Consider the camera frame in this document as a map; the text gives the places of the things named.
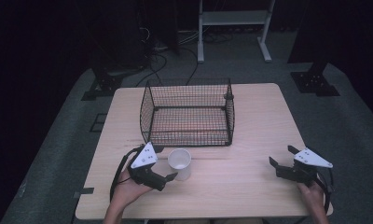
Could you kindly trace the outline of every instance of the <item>cup rim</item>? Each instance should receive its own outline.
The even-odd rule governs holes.
[[[179,147],[179,148],[175,148],[175,149],[173,149],[173,150],[170,152],[169,156],[167,157],[167,162],[168,162],[169,165],[170,165],[170,161],[169,161],[170,156],[171,156],[175,151],[179,151],[179,150],[185,151],[185,152],[187,153],[187,155],[189,156],[189,160],[188,160],[187,165],[186,165],[186,167],[188,167],[188,165],[189,165],[189,164],[191,163],[191,161],[192,161],[192,155],[190,155],[190,152],[189,152],[188,150],[186,150],[186,149],[184,149],[184,148],[181,148],[181,147]]]

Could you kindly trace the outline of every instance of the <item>gray carpet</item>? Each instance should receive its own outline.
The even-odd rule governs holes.
[[[332,197],[335,211],[329,217],[331,223],[373,223],[373,114],[347,76],[331,64],[324,75],[340,96],[317,97],[298,91],[290,72],[307,71],[310,64],[286,63],[296,33],[269,33],[267,44],[272,63],[263,61],[256,36],[234,35],[222,44],[206,44],[205,63],[199,65],[194,77],[278,84],[306,145],[319,150],[334,164],[336,192]],[[196,52],[195,44],[185,48]],[[160,78],[188,78],[195,68],[196,58],[187,50],[181,50],[179,56],[170,51],[161,55],[166,57],[167,64],[158,72]],[[154,69],[163,64],[160,57],[153,57],[152,61]],[[122,87],[134,87],[149,73],[146,69],[126,77]],[[100,138],[100,133],[90,132],[90,126],[97,114],[108,111],[112,100],[99,97],[95,101],[81,101],[93,80],[94,74],[88,70],[71,90],[2,223],[101,223],[74,218],[76,192],[83,188]],[[296,220],[267,218],[271,224]]]

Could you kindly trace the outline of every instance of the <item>paper cup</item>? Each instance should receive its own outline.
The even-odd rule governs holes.
[[[186,180],[190,176],[190,162],[192,157],[190,153],[183,148],[173,150],[168,158],[169,165],[173,172],[177,172],[176,180]]]

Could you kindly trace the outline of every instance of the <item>hand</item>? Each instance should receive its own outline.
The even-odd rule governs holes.
[[[130,177],[128,169],[125,169],[120,174],[117,182],[123,182],[115,187],[112,201],[105,214],[104,223],[120,223],[123,210],[141,195],[152,190],[152,188],[145,185],[136,184]]]
[[[297,183],[302,200],[315,224],[327,224],[329,221],[324,210],[324,192],[315,181],[311,183],[309,188],[305,184]]]

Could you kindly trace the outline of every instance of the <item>metal wire basket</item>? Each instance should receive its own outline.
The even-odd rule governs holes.
[[[229,146],[234,131],[228,78],[148,80],[140,110],[146,142],[163,147]]]

